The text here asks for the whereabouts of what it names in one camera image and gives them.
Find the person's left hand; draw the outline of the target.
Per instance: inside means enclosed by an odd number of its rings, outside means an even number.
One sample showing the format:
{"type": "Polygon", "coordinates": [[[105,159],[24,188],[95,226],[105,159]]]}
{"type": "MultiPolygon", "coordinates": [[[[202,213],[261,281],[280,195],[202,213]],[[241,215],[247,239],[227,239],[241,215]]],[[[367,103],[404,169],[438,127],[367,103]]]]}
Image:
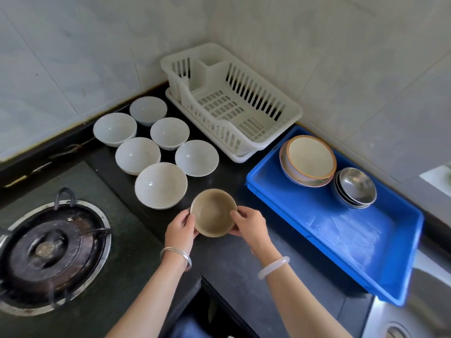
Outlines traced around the person's left hand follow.
{"type": "Polygon", "coordinates": [[[199,232],[195,225],[183,225],[183,211],[170,222],[166,229],[165,248],[175,248],[190,255],[194,239],[199,232]]]}

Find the person's right hand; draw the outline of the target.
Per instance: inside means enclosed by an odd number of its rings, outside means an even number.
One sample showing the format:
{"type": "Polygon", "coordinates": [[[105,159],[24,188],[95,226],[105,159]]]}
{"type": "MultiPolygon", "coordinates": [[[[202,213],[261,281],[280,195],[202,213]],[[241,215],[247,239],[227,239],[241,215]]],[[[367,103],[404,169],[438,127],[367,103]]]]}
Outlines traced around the person's right hand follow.
{"type": "Polygon", "coordinates": [[[238,206],[237,210],[245,211],[247,219],[244,223],[235,223],[229,234],[242,237],[256,255],[261,255],[271,245],[266,220],[258,210],[246,206],[238,206]]]}

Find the beige ceramic bowl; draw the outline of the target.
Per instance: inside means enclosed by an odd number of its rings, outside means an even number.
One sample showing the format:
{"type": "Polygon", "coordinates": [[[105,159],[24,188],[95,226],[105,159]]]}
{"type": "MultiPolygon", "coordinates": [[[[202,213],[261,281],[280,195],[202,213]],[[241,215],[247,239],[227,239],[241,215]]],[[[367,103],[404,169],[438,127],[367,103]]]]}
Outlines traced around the beige ceramic bowl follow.
{"type": "Polygon", "coordinates": [[[199,193],[190,207],[195,216],[195,229],[209,238],[218,238],[228,234],[235,223],[230,215],[238,210],[233,197],[227,192],[211,188],[199,193]]]}

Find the person's right forearm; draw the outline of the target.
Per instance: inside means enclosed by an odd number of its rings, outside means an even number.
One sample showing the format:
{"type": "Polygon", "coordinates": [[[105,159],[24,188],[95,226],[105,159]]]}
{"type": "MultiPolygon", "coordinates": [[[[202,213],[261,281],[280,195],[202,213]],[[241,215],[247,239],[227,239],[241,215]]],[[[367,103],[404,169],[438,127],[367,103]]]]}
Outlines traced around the person's right forearm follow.
{"type": "Polygon", "coordinates": [[[265,280],[290,338],[352,338],[302,283],[272,243],[253,248],[264,269],[278,268],[265,280]]]}

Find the person's left forearm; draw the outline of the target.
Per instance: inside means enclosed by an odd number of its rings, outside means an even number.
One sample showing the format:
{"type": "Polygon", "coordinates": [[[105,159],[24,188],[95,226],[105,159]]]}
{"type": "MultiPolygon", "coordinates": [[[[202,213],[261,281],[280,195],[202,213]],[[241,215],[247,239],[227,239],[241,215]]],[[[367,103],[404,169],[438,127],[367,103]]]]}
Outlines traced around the person's left forearm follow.
{"type": "Polygon", "coordinates": [[[189,255],[164,248],[156,272],[105,338],[158,338],[181,276],[191,266],[189,255]]]}

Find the group of white bowls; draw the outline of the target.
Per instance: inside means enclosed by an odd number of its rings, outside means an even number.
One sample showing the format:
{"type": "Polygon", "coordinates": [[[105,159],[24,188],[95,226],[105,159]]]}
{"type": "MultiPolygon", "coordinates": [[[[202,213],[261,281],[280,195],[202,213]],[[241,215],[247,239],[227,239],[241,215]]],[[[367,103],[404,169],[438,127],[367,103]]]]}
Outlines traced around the group of white bowls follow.
{"type": "Polygon", "coordinates": [[[188,188],[188,176],[204,177],[219,164],[213,145],[188,140],[189,127],[181,119],[167,117],[167,104],[144,96],[132,102],[129,114],[109,113],[96,121],[94,137],[117,148],[120,170],[137,176],[138,200],[155,210],[175,206],[188,188]]]}

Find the white jade bangle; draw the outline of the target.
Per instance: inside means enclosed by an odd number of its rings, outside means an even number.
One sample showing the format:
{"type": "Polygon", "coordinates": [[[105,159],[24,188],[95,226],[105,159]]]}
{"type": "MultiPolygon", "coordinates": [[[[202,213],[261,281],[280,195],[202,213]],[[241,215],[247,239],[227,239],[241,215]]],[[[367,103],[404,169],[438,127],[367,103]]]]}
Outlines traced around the white jade bangle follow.
{"type": "Polygon", "coordinates": [[[288,264],[289,262],[290,262],[290,257],[289,256],[283,256],[283,257],[277,259],[276,261],[270,263],[266,267],[263,267],[259,271],[259,273],[257,275],[258,279],[259,280],[264,280],[269,274],[271,274],[275,270],[279,269],[283,265],[288,264]]]}

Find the black gas stove top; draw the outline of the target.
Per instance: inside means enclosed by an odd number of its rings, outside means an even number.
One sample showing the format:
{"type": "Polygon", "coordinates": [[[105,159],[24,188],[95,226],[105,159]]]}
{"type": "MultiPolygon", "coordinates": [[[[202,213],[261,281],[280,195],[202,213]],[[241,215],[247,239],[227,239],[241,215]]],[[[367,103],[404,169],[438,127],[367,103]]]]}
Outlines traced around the black gas stove top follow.
{"type": "Polygon", "coordinates": [[[0,191],[0,338],[104,338],[164,244],[85,162],[0,191]]]}

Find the stainless steel bowl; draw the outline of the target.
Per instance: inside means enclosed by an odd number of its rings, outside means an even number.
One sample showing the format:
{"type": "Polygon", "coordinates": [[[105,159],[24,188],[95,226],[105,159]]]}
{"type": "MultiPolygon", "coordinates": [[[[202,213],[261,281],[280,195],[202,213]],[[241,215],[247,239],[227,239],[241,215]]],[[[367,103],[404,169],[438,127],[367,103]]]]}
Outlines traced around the stainless steel bowl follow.
{"type": "Polygon", "coordinates": [[[341,186],[339,185],[338,176],[339,173],[336,173],[333,178],[333,186],[331,187],[331,192],[335,199],[344,207],[349,209],[366,209],[371,206],[371,204],[355,204],[353,201],[348,202],[348,198],[346,195],[342,194],[341,186]]]}
{"type": "Polygon", "coordinates": [[[339,184],[344,193],[361,205],[373,204],[377,199],[375,183],[363,171],[347,167],[339,172],[339,184]]]}
{"type": "Polygon", "coordinates": [[[365,209],[371,206],[374,202],[371,202],[369,204],[360,204],[355,202],[354,200],[350,199],[342,190],[341,184],[339,183],[339,176],[341,174],[341,170],[338,171],[333,179],[333,189],[335,191],[335,198],[341,202],[344,206],[350,208],[350,209],[365,209]]]}

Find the blue trousers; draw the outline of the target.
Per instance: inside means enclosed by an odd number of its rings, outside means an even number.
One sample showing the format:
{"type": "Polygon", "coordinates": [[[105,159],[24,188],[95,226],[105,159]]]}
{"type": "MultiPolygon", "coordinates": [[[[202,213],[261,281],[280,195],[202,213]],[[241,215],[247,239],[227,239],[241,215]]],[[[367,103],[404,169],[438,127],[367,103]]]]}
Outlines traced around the blue trousers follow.
{"type": "Polygon", "coordinates": [[[185,311],[164,338],[249,338],[221,308],[209,321],[208,310],[185,311]]]}

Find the white plastic dish rack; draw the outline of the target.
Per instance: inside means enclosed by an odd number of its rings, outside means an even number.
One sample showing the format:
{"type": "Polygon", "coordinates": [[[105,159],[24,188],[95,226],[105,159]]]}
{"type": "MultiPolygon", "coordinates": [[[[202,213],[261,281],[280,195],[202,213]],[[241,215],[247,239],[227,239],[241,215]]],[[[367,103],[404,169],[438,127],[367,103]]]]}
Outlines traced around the white plastic dish rack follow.
{"type": "Polygon", "coordinates": [[[164,56],[172,97],[235,155],[267,148],[302,117],[301,106],[222,46],[164,56]]]}

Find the blue plastic crate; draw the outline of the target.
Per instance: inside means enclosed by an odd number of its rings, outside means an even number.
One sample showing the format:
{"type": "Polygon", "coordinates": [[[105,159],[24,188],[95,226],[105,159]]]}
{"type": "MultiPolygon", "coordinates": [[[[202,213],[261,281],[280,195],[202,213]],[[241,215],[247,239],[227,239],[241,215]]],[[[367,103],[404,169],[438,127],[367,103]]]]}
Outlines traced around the blue plastic crate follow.
{"type": "Polygon", "coordinates": [[[377,198],[362,210],[340,203],[332,181],[318,188],[291,182],[279,152],[298,135],[311,133],[293,126],[248,173],[247,188],[365,290],[402,307],[423,229],[422,211],[371,175],[377,198]]]}

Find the stainless steel sink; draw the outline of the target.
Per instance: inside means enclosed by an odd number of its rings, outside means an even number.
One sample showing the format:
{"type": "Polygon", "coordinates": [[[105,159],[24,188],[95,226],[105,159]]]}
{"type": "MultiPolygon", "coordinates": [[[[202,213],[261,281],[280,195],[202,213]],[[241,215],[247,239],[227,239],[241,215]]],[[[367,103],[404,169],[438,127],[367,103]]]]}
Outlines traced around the stainless steel sink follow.
{"type": "Polygon", "coordinates": [[[405,304],[375,297],[361,338],[451,338],[451,254],[422,239],[405,304]]]}

